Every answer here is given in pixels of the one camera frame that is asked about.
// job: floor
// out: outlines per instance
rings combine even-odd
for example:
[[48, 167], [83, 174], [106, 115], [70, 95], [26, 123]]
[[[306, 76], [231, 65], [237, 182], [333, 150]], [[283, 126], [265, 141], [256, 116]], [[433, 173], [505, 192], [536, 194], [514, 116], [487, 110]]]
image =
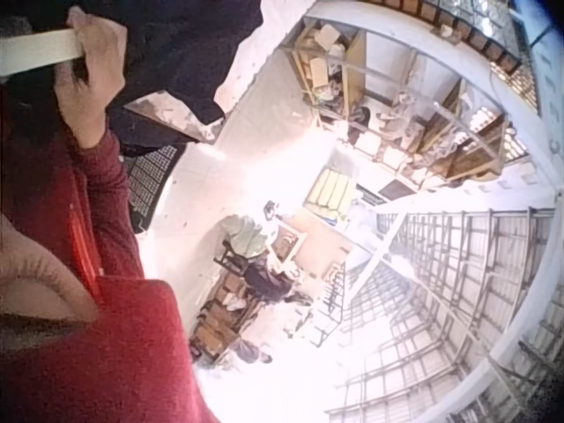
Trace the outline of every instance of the floor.
[[174, 289], [189, 331], [218, 275], [212, 261], [231, 213], [281, 212], [303, 202], [334, 139], [316, 129], [286, 55], [275, 52], [214, 146], [189, 145], [164, 188], [151, 228], [139, 237], [148, 278]]

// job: red jacket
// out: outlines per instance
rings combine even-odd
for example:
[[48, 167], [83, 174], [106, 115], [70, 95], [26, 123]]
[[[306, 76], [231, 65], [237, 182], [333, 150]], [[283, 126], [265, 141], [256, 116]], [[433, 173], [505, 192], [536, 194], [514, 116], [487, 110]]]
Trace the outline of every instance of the red jacket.
[[192, 373], [172, 290], [144, 279], [113, 134], [80, 152], [64, 134], [38, 147], [12, 139], [6, 122], [2, 132], [3, 213], [80, 277], [100, 318], [55, 343], [4, 357], [0, 415], [216, 422]]

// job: red sweater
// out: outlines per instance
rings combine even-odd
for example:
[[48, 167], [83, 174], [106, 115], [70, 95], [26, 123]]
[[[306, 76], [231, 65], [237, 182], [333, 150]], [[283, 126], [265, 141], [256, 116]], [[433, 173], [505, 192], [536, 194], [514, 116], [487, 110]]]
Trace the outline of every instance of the red sweater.
[[144, 279], [114, 135], [79, 152], [65, 135], [40, 148], [2, 132], [3, 213], [100, 304], [85, 329], [2, 359], [3, 421], [216, 422], [172, 290]]

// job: hand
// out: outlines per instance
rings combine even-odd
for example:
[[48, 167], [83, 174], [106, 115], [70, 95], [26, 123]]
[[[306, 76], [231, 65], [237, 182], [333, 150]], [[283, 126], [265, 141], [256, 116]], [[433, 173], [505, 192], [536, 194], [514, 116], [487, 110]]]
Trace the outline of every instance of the hand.
[[106, 130], [106, 107], [125, 85], [123, 61], [127, 29], [71, 7], [67, 25], [85, 51], [88, 81], [78, 79], [72, 62], [55, 71], [55, 93], [64, 122], [81, 149], [94, 148]]

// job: paper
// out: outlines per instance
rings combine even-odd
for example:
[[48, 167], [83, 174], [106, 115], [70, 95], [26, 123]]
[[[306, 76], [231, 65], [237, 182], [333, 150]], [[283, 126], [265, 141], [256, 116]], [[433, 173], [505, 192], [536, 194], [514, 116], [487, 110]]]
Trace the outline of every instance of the paper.
[[333, 26], [327, 24], [324, 25], [323, 28], [321, 28], [321, 31], [319, 31], [319, 33], [316, 33], [314, 35], [314, 39], [315, 41], [317, 41], [317, 44], [323, 47], [325, 51], [329, 51], [331, 46], [335, 44], [335, 41], [337, 41], [340, 35], [341, 34], [339, 31], [337, 31]]
[[329, 74], [327, 72], [327, 62], [322, 57], [316, 57], [309, 61], [311, 69], [312, 86], [317, 88], [329, 84]]

